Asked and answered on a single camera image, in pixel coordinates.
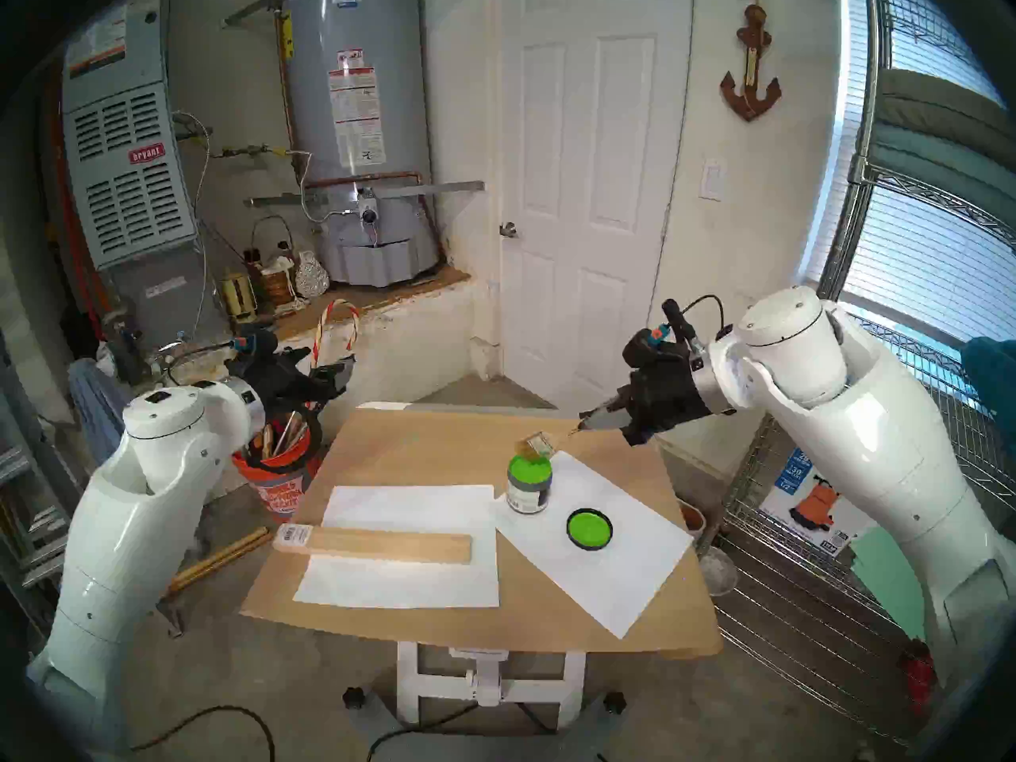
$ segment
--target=bryant logo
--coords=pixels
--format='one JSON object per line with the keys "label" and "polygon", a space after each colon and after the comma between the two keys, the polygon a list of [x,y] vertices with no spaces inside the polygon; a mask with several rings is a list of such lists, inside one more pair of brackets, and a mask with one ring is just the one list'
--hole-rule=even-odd
{"label": "bryant logo", "polygon": [[154,161],[156,157],[162,157],[165,154],[166,147],[163,146],[163,142],[160,141],[157,144],[149,144],[146,147],[131,149],[127,153],[127,156],[130,158],[132,164],[145,164],[148,161]]}

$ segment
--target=light switch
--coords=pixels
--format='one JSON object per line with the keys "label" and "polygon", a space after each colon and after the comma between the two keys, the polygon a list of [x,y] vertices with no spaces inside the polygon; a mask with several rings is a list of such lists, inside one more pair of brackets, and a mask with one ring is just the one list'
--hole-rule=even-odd
{"label": "light switch", "polygon": [[721,157],[706,158],[702,167],[702,182],[699,185],[699,198],[723,200],[723,188],[726,183],[726,164]]}

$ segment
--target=water heater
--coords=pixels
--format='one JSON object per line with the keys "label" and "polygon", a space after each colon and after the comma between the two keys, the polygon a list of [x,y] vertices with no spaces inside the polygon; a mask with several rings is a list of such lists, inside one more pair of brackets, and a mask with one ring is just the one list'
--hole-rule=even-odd
{"label": "water heater", "polygon": [[419,197],[385,191],[430,182],[419,0],[285,0],[294,148],[322,225],[332,280],[384,287],[438,260]]}

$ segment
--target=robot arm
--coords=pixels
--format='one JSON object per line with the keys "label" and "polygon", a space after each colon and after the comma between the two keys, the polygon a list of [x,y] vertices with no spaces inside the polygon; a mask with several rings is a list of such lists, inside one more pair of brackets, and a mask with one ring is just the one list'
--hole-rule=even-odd
{"label": "robot arm", "polygon": [[[93,754],[124,750],[116,699],[124,654],[176,574],[227,459],[274,410],[340,395],[355,360],[308,376],[297,364],[310,350],[274,354],[267,331],[234,346],[224,381],[154,390],[124,408],[120,447],[96,469],[71,520],[56,617],[28,677]],[[320,441],[316,419],[303,414]]]}
{"label": "robot arm", "polygon": [[925,387],[806,287],[760,301],[704,347],[694,330],[687,339],[673,301],[663,310],[687,342],[657,355],[649,331],[637,333],[625,350],[630,384],[583,414],[580,428],[616,426],[634,445],[706,415],[765,408],[899,545],[922,583],[928,642],[946,682],[979,646],[989,617],[1016,596],[1016,547],[985,516]]}

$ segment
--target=window blinds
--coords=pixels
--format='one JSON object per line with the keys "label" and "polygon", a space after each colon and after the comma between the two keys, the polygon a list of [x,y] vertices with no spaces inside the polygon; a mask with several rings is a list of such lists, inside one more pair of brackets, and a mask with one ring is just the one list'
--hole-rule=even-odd
{"label": "window blinds", "polygon": [[[887,0],[893,16],[892,64],[945,78],[1002,104],[966,44],[930,0]],[[818,280],[846,192],[864,106],[868,58],[865,0],[847,0],[847,97],[836,173],[807,257]],[[1016,337],[1016,256],[999,240],[944,210],[876,188],[843,288],[864,305],[958,341],[975,335]]]}
{"label": "window blinds", "polygon": [[840,31],[847,34],[849,54],[840,59],[845,65],[846,76],[842,80],[846,84],[846,99],[843,108],[842,133],[839,146],[833,147],[836,154],[836,165],[832,180],[829,183],[829,195],[822,210],[822,217],[813,226],[815,234],[810,236],[808,244],[811,253],[805,258],[803,265],[807,268],[805,275],[818,281],[822,277],[832,238],[836,234],[839,213],[843,209],[846,198],[846,176],[850,171],[850,158],[853,157],[854,146],[858,143],[858,131],[861,130],[861,113],[865,108],[865,81],[868,78],[868,3],[866,0],[846,0],[845,26]]}

